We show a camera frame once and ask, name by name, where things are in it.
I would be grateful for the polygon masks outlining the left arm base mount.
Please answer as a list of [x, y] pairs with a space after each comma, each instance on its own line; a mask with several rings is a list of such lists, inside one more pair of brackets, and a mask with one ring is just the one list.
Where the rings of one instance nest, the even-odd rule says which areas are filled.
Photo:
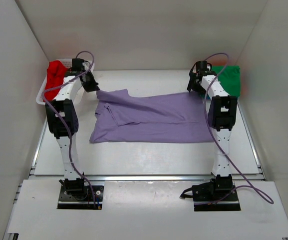
[[59, 180], [61, 184], [57, 209], [59, 210], [102, 210], [104, 185], [91, 187], [84, 179]]

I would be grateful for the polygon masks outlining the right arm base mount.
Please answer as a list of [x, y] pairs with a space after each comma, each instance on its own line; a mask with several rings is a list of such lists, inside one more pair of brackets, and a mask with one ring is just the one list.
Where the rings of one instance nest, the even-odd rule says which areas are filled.
[[231, 176], [216, 177], [184, 190], [181, 199], [192, 199], [195, 212], [240, 211], [240, 202]]

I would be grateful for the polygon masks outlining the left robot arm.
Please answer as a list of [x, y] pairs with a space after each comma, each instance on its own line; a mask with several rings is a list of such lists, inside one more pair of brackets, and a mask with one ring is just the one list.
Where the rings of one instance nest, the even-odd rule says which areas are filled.
[[88, 186], [78, 166], [76, 134], [79, 122], [73, 101], [80, 89], [88, 93], [99, 90], [92, 67], [92, 63], [77, 57], [71, 60], [69, 67], [61, 61], [51, 61], [41, 93], [49, 131], [56, 138], [61, 151], [64, 165], [64, 180], [61, 184], [65, 186], [72, 183], [70, 191], [77, 199], [88, 195]]

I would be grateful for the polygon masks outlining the purple t-shirt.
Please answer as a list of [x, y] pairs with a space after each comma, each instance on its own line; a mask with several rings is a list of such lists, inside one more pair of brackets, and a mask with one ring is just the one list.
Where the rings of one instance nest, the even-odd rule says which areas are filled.
[[202, 98], [195, 92], [148, 97], [98, 91], [91, 143], [211, 143]]

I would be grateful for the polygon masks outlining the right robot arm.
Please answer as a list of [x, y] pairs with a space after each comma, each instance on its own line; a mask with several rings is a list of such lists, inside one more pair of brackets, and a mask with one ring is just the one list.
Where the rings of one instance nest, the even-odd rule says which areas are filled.
[[211, 175], [215, 179], [232, 177], [229, 143], [232, 128], [236, 123], [237, 97], [229, 95], [212, 71], [212, 65], [206, 60], [196, 62], [189, 71], [187, 91], [195, 91], [210, 99], [210, 106], [205, 108], [206, 123], [217, 146]]

